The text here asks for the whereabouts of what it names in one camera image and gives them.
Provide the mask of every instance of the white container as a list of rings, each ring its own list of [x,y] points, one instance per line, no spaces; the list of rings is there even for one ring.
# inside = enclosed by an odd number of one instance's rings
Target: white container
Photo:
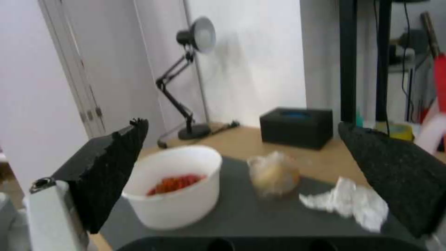
[[[149,155],[135,164],[122,196],[148,228],[170,230],[208,214],[220,192],[221,155],[206,146],[185,146]],[[181,190],[146,196],[163,178],[185,174],[206,178]]]

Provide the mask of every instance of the red beans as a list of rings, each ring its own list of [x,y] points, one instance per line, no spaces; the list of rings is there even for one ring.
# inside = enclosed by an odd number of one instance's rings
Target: red beans
[[[196,175],[196,174],[188,174],[177,177],[164,178],[154,188],[150,189],[146,195],[151,196],[155,194],[173,192],[188,187],[190,185],[193,185],[204,178],[206,178],[206,175]]]

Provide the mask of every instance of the desk lamp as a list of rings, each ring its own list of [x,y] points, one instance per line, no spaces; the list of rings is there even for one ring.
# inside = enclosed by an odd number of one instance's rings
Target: desk lamp
[[[156,85],[186,120],[186,128],[178,132],[178,138],[181,140],[203,138],[211,132],[209,126],[207,124],[192,125],[195,122],[193,113],[183,104],[179,103],[166,87],[167,84],[193,63],[196,51],[200,53],[209,53],[212,51],[215,46],[214,26],[207,17],[200,17],[192,24],[189,30],[180,30],[177,32],[177,42],[184,47],[185,53],[156,80]]]

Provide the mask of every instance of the gray mat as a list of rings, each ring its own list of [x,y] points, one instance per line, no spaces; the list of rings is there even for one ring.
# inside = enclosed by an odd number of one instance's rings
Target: gray mat
[[[139,222],[130,204],[120,198],[100,232],[113,249],[148,236],[377,236],[363,230],[353,218],[307,209],[298,199],[299,193],[317,194],[332,188],[331,184],[302,178],[292,194],[262,200],[251,185],[247,164],[224,158],[219,201],[199,222],[172,231],[150,230]],[[422,246],[392,215],[381,232],[382,236]]]

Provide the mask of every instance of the black tissue box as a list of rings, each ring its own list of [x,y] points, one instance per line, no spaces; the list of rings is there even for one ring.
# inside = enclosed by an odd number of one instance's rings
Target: black tissue box
[[[333,112],[276,108],[260,117],[262,141],[321,149],[333,137]]]

